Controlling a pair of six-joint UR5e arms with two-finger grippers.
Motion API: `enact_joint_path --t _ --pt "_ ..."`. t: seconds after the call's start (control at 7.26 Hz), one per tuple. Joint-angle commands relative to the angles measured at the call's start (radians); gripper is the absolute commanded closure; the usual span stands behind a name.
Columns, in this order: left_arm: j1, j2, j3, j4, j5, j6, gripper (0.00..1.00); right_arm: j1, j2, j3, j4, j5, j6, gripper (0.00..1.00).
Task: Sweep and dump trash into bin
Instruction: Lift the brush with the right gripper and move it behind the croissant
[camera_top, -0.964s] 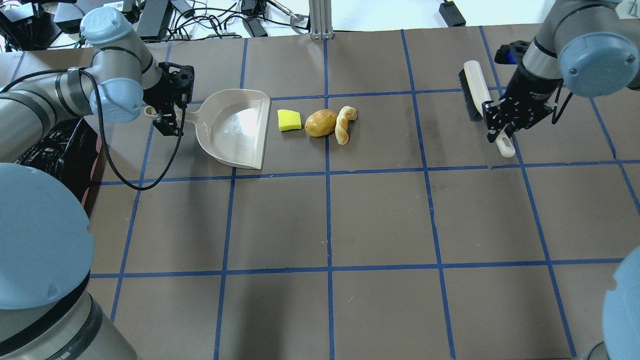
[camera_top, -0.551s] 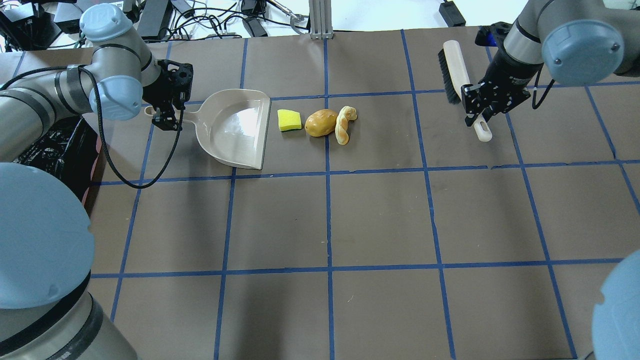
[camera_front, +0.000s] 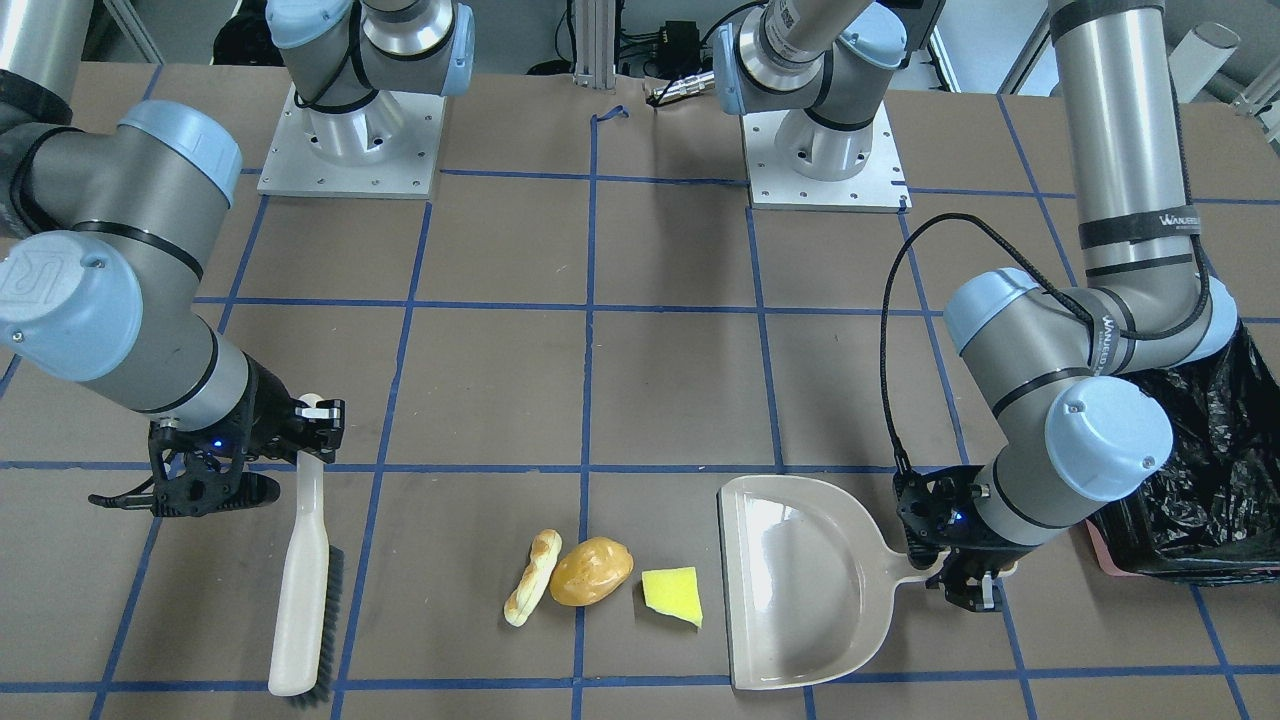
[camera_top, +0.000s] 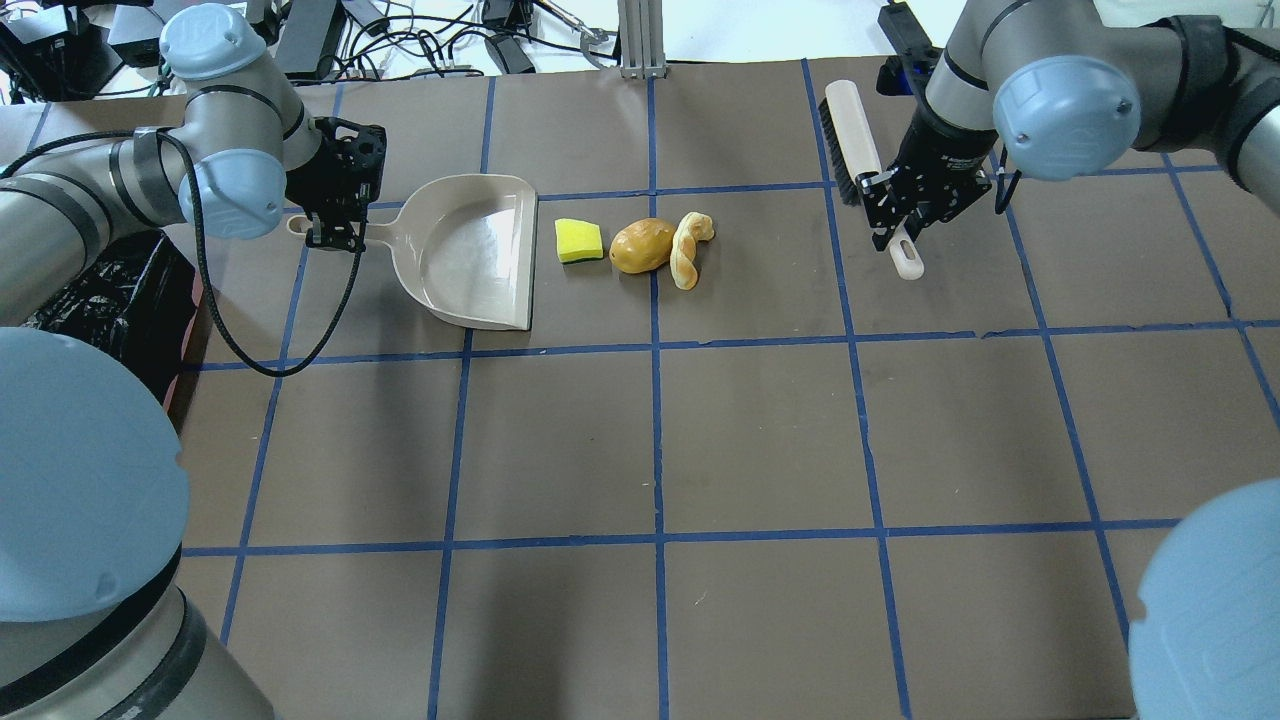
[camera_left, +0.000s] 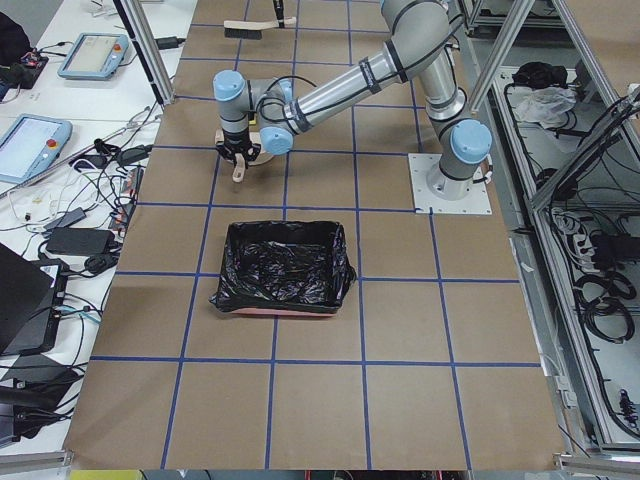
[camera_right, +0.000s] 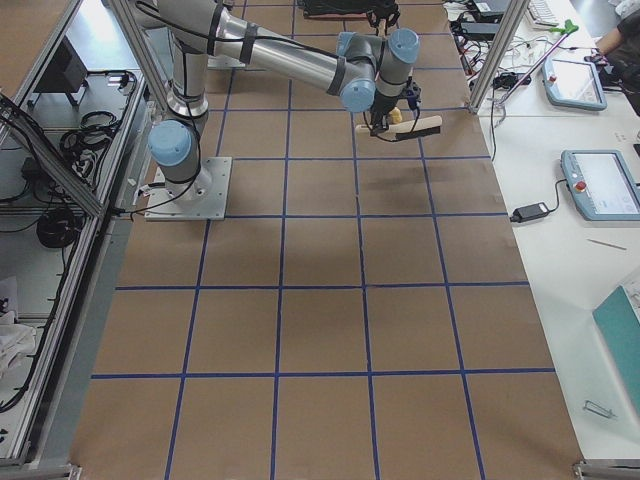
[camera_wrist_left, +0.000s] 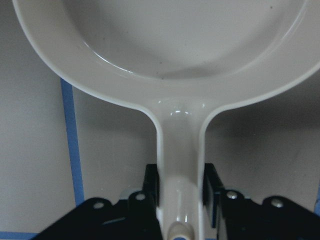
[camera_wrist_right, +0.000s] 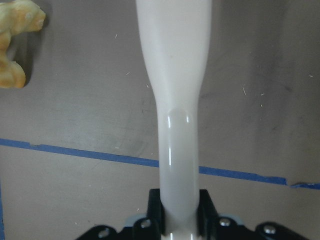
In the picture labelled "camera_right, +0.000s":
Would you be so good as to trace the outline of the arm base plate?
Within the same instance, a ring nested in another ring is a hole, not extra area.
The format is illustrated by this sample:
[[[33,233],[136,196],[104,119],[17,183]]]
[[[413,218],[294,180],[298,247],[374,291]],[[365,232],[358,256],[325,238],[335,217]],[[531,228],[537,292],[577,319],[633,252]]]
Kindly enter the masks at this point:
[[[144,211],[148,221],[223,220],[226,214],[229,181],[232,172],[231,157],[207,157],[201,162],[201,171],[186,193],[175,200],[187,186],[168,183],[153,189],[149,210]]]

